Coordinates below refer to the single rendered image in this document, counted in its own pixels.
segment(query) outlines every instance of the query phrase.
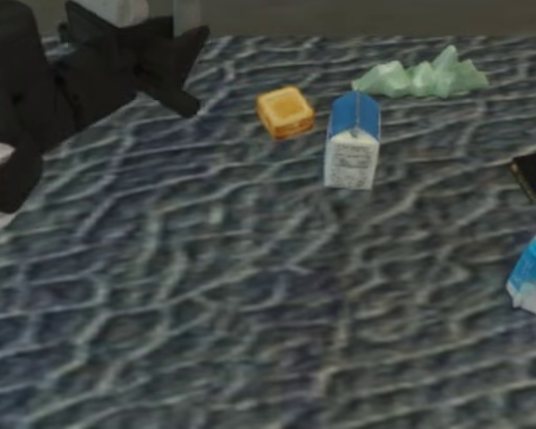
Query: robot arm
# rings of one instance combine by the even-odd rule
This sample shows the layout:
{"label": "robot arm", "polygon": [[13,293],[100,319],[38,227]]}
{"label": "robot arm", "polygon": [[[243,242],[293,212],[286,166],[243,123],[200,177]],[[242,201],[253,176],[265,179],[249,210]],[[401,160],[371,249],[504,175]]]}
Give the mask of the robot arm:
{"label": "robot arm", "polygon": [[76,46],[48,62],[34,16],[0,0],[0,228],[38,184],[42,155],[128,104],[138,91],[190,117],[183,86],[210,36],[173,37],[172,17],[148,18],[146,0],[73,0],[60,36]]}

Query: gray textured surface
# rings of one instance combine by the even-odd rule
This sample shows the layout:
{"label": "gray textured surface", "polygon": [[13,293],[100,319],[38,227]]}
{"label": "gray textured surface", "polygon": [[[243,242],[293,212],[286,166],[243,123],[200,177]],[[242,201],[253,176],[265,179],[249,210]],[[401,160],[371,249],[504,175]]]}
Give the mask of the gray textured surface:
{"label": "gray textured surface", "polygon": [[[330,101],[455,42],[492,89],[381,100],[373,194],[323,189]],[[273,144],[259,91],[316,130]],[[536,429],[536,38],[223,38],[180,121],[140,98],[48,160],[0,232],[0,429]]]}

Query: gray wall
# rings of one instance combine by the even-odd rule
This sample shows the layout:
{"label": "gray wall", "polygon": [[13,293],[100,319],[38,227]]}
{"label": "gray wall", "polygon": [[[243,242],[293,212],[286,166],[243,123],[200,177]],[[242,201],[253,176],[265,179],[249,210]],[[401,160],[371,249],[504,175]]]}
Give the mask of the gray wall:
{"label": "gray wall", "polygon": [[[149,0],[153,14],[172,0]],[[63,0],[25,0],[44,33],[63,19]],[[536,0],[201,0],[215,36],[536,34]]]}

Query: yellow sponge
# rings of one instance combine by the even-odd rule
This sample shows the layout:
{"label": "yellow sponge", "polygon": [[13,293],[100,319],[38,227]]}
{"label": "yellow sponge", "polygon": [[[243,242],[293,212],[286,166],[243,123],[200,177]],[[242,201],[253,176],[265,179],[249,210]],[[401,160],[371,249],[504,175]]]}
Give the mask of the yellow sponge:
{"label": "yellow sponge", "polygon": [[275,139],[287,139],[314,127],[314,109],[296,87],[284,87],[258,96],[256,111]]}

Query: rippled water texture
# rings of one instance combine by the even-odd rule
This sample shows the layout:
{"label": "rippled water texture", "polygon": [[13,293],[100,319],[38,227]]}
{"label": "rippled water texture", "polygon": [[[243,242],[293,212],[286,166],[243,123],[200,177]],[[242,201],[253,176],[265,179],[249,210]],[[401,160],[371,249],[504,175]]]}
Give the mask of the rippled water texture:
{"label": "rippled water texture", "polygon": [[[324,189],[331,100],[447,43],[492,88],[380,99],[374,192]],[[273,144],[255,96],[285,84],[317,127]],[[140,97],[0,231],[0,429],[536,429],[536,317],[504,291],[536,38],[220,38],[189,86],[198,117]]]}

